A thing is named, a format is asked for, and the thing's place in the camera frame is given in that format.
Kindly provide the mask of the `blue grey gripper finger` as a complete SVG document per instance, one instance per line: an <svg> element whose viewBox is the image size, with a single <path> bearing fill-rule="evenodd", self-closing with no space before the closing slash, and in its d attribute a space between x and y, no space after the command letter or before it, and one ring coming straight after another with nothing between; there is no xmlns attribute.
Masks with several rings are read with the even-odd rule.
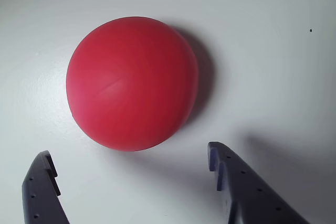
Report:
<svg viewBox="0 0 336 224"><path fill-rule="evenodd" d="M208 165L222 194L224 223L308 223L225 144L209 142Z"/></svg>
<svg viewBox="0 0 336 224"><path fill-rule="evenodd" d="M69 223L58 199L60 190L55 180L57 176L50 152L40 152L22 184L25 223Z"/></svg>

